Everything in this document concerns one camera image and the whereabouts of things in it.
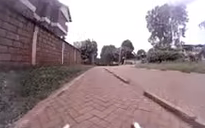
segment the brick wall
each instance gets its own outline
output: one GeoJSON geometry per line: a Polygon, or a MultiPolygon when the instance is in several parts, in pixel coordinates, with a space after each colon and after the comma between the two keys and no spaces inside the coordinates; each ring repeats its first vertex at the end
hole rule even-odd
{"type": "MultiPolygon", "coordinates": [[[[31,65],[35,25],[37,25],[35,22],[0,4],[0,67],[31,65]]],[[[74,61],[73,53],[76,49],[72,45],[39,26],[36,64],[62,64],[62,43],[65,43],[64,62],[66,64],[79,63],[79,57],[74,61]]]]}

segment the red brick paving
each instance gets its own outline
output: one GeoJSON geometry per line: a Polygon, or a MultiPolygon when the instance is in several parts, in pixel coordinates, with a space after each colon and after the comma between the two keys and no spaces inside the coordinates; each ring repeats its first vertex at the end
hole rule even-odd
{"type": "Polygon", "coordinates": [[[134,66],[107,68],[128,79],[135,90],[142,87],[205,120],[205,74],[136,69],[134,66]]]}
{"type": "Polygon", "coordinates": [[[189,128],[103,68],[96,67],[39,103],[17,122],[19,128],[189,128]]]}

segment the shrub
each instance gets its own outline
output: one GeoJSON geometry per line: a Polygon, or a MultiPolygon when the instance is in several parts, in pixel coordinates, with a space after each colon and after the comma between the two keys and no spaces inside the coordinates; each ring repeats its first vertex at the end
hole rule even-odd
{"type": "Polygon", "coordinates": [[[153,50],[148,53],[147,60],[150,63],[161,63],[163,61],[176,61],[184,58],[184,55],[178,51],[153,50]]]}

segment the grass verge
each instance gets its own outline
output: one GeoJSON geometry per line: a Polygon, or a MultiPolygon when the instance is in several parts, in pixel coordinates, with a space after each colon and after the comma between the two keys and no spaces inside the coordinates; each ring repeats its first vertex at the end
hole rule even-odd
{"type": "Polygon", "coordinates": [[[160,63],[160,64],[155,64],[155,63],[145,63],[145,64],[137,64],[137,68],[147,68],[147,69],[159,69],[162,71],[166,70],[176,70],[176,71],[181,71],[184,73],[191,73],[191,72],[196,72],[196,73],[203,73],[205,74],[205,63],[186,63],[186,62],[166,62],[166,63],[160,63]]]}
{"type": "Polygon", "coordinates": [[[51,66],[0,72],[0,123],[12,124],[90,66],[51,66]]]}

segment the overcast sky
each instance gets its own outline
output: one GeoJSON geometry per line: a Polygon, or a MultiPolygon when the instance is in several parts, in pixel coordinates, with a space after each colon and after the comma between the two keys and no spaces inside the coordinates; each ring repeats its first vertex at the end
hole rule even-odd
{"type": "Polygon", "coordinates": [[[156,5],[187,3],[189,23],[186,39],[188,44],[204,44],[205,30],[198,24],[205,20],[205,0],[60,0],[70,8],[73,22],[69,23],[67,41],[94,39],[98,50],[103,45],[120,47],[125,39],[133,42],[135,51],[148,50],[150,33],[145,16],[156,5]]]}

